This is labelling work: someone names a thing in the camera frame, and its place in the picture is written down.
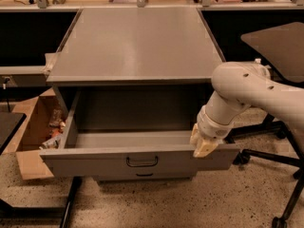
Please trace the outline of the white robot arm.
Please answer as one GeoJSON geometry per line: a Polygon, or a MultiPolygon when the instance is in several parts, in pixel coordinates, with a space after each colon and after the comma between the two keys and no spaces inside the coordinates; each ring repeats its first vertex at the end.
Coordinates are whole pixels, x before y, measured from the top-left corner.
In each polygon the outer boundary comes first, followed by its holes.
{"type": "Polygon", "coordinates": [[[233,128],[233,120],[251,106],[284,122],[295,139],[304,139],[304,89],[273,81],[257,63],[228,62],[218,66],[211,79],[214,92],[197,116],[190,143],[194,156],[212,153],[233,128]]]}

